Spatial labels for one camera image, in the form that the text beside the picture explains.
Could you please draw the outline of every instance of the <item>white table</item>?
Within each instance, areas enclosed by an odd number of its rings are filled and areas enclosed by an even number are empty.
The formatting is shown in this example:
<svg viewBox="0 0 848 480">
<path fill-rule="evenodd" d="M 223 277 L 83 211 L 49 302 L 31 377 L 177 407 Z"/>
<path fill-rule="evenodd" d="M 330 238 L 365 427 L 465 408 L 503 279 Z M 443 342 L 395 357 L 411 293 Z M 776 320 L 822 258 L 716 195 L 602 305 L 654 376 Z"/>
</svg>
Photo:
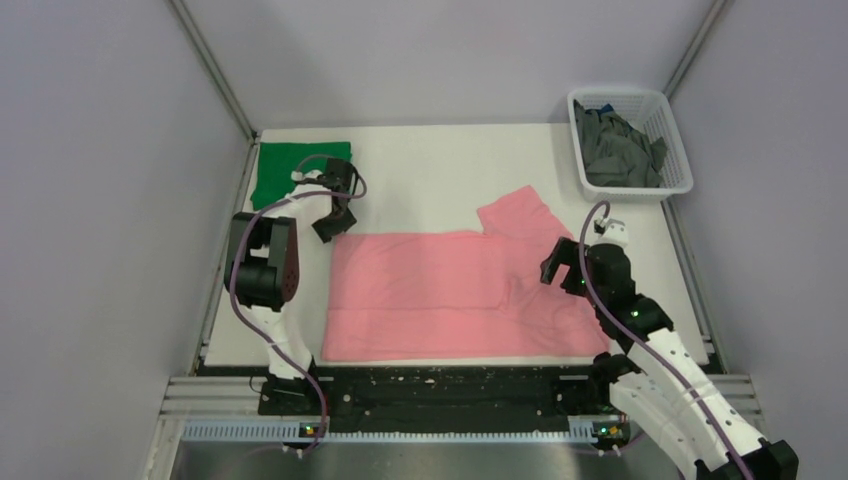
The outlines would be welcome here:
<svg viewBox="0 0 848 480">
<path fill-rule="evenodd" d="M 567 124 L 439 125 L 266 130 L 263 142 L 349 141 L 353 162 L 368 181 L 368 195 L 351 203 L 352 233 L 482 230 L 477 208 L 532 185 L 563 224 L 579 235 L 592 204 L 580 194 Z M 254 172 L 244 202 L 256 183 Z M 637 291 L 654 298 L 674 321 L 693 358 L 707 363 L 683 275 L 659 204 L 613 203 L 612 214 L 629 229 L 627 255 Z M 326 326 L 331 245 L 326 255 L 302 258 L 297 310 L 306 345 L 321 359 Z M 334 365 L 581 365 L 585 357 L 507 357 L 414 360 Z M 262 342 L 243 326 L 221 296 L 207 366 L 267 365 Z"/>
</svg>

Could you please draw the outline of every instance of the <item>white wall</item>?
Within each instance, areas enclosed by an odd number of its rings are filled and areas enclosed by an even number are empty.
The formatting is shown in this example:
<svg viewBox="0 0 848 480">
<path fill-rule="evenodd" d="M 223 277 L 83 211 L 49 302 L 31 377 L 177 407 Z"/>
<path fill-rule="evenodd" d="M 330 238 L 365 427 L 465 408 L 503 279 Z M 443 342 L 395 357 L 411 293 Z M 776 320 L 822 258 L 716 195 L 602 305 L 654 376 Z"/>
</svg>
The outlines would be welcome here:
<svg viewBox="0 0 848 480">
<path fill-rule="evenodd" d="M 546 122 L 662 89 L 711 0 L 188 0 L 254 128 Z"/>
<path fill-rule="evenodd" d="M 0 478 L 138 478 L 246 143 L 161 0 L 0 2 Z"/>
<path fill-rule="evenodd" d="M 845 478 L 848 3 L 736 2 L 673 102 L 730 364 L 802 479 Z"/>
</svg>

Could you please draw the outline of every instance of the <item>white laundry basket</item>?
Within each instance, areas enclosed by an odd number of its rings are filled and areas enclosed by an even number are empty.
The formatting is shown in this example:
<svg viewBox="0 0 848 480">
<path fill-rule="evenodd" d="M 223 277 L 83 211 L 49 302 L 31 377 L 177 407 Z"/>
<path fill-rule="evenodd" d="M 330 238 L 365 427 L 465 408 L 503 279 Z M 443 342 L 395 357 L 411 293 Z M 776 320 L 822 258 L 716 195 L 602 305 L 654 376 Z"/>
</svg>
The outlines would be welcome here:
<svg viewBox="0 0 848 480">
<path fill-rule="evenodd" d="M 580 140 L 577 135 L 577 122 L 574 116 L 575 100 L 586 109 L 599 109 L 610 104 L 616 113 L 630 122 L 633 128 L 644 132 L 651 141 L 659 137 L 665 139 L 668 154 L 660 171 L 662 183 L 659 188 L 599 187 L 589 183 L 586 179 L 583 154 L 580 151 Z M 668 99 L 662 93 L 624 87 L 580 88 L 568 94 L 568 117 L 571 122 L 577 171 L 583 187 L 583 196 L 587 200 L 659 202 L 670 195 L 692 190 L 692 171 L 689 170 L 683 141 L 680 140 L 680 132 L 677 131 L 677 124 L 674 123 Z"/>
</svg>

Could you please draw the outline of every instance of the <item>pink cloth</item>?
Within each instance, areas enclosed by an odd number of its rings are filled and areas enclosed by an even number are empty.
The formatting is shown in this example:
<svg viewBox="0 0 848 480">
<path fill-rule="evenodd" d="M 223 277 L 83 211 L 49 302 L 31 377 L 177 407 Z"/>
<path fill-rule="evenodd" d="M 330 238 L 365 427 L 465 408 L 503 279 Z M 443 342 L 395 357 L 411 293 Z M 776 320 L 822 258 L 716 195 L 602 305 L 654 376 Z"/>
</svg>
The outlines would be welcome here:
<svg viewBox="0 0 848 480">
<path fill-rule="evenodd" d="M 343 235 L 333 251 L 323 356 L 373 361 L 594 356 L 607 351 L 588 301 L 539 282 L 571 234 L 524 187 L 477 210 L 483 233 Z"/>
</svg>

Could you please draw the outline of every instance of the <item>dark gray garment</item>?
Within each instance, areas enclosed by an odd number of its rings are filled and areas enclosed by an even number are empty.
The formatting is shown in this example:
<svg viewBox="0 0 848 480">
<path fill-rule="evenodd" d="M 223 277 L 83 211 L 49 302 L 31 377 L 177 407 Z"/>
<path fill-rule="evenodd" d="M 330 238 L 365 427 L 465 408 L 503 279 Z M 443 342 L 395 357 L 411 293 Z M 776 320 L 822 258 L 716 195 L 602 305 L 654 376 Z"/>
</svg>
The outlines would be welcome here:
<svg viewBox="0 0 848 480">
<path fill-rule="evenodd" d="M 668 147 L 660 137 L 651 143 L 615 112 L 585 110 L 574 102 L 575 120 L 586 178 L 599 187 L 660 186 Z"/>
</svg>

